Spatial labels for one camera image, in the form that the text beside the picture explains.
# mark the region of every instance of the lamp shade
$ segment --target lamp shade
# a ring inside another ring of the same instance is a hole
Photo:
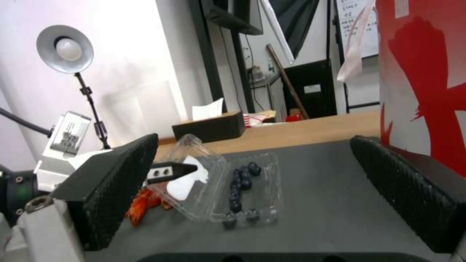
[[[69,26],[55,25],[42,30],[36,45],[41,59],[51,68],[63,73],[83,71],[94,57],[89,39]]]

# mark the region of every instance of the tissue box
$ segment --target tissue box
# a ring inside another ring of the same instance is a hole
[[[193,134],[202,142],[213,142],[240,137],[245,130],[244,118],[241,111],[224,113],[199,121],[186,121],[171,127],[176,140],[186,134]]]

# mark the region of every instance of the orange object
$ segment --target orange object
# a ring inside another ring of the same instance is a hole
[[[165,199],[162,200],[162,207],[165,210],[170,210],[173,208],[173,206],[170,203],[168,203]]]
[[[142,188],[133,199],[126,216],[130,219],[131,224],[137,227],[144,218],[147,209],[157,207],[161,204],[161,198],[158,193],[148,188]]]

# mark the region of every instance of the desk lamp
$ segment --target desk lamp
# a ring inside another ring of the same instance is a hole
[[[92,90],[86,86],[81,71],[85,70],[94,57],[94,50],[89,39],[79,30],[69,26],[55,25],[44,29],[37,37],[37,52],[41,59],[51,68],[62,73],[74,74],[81,85],[81,93],[86,96],[94,114],[96,122],[94,129],[104,149],[109,149],[107,143],[107,130],[102,121],[99,120]]]

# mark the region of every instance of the black textured gripper pad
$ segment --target black textured gripper pad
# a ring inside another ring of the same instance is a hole
[[[451,253],[466,227],[466,181],[435,159],[356,136],[354,156],[379,193],[438,253]]]
[[[158,136],[151,134],[92,156],[52,193],[68,204],[84,250],[108,247],[147,178],[157,146]]]

